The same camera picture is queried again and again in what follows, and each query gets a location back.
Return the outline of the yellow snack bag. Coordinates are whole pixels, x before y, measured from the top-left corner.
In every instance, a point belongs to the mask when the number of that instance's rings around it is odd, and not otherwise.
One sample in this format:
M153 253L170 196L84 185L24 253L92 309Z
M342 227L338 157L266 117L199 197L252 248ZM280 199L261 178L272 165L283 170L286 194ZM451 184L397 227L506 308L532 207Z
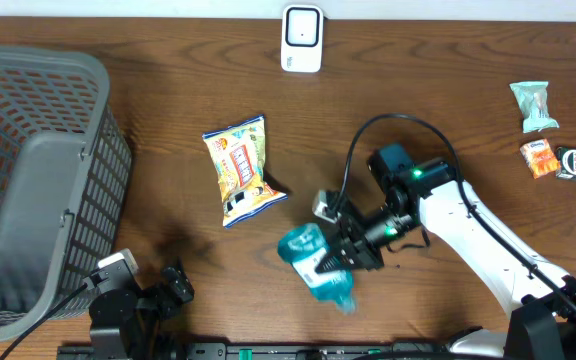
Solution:
M215 167L223 226L231 228L287 198L264 180L265 116L202 134Z

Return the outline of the green small box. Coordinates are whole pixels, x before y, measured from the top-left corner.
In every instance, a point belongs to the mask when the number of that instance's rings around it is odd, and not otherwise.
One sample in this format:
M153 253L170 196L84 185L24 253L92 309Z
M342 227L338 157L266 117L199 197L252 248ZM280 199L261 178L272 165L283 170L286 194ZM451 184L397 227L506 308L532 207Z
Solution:
M560 168L555 172L556 178L576 182L576 149L558 147L555 155L560 163Z

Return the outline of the small white red packet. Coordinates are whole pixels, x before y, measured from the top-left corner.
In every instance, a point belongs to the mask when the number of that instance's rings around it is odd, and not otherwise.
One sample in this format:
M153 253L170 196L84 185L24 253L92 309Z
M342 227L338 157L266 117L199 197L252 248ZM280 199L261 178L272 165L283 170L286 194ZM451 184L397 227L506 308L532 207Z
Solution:
M522 145L520 153L534 179L554 173L561 168L547 139L534 140Z

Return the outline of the teal wet wipes pack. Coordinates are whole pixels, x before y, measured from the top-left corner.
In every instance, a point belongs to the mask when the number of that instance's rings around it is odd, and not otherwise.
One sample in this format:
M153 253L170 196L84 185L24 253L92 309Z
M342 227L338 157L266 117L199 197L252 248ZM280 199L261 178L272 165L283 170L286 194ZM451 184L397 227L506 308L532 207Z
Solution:
M559 128L557 120L548 110L548 81L523 81L509 85L523 116L523 133Z

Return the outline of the teal mouthwash bottle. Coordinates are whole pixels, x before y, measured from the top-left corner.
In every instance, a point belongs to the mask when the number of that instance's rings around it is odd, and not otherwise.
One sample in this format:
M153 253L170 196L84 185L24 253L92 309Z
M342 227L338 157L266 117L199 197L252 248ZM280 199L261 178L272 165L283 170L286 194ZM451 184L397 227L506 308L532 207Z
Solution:
M277 248L280 258L294 269L316 300L334 303L342 313L351 314L357 307L352 273L316 271L328 250L327 241L315 223L293 229L279 241Z

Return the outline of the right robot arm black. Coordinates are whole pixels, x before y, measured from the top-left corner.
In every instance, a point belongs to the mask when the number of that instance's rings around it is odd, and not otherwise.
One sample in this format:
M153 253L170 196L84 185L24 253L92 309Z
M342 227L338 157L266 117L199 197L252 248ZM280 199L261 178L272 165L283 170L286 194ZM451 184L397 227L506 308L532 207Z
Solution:
M379 269L382 249L420 228L459 255L509 319L506 332L469 328L437 346L437 355L576 359L576 277L524 243L444 159L416 164L392 144L374 152L368 168L385 196L373 214L361 214L340 192L314 199L314 214L337 227L318 273Z

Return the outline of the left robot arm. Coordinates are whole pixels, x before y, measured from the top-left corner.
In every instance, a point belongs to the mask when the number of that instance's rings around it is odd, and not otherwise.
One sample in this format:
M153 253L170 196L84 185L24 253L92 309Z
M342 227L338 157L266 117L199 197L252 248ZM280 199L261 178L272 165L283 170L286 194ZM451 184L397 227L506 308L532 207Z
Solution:
M184 346L161 330L194 299L181 261L161 270L163 280L147 288L135 280L138 266L127 251L98 263L86 282L99 290L89 306L96 359L185 359Z

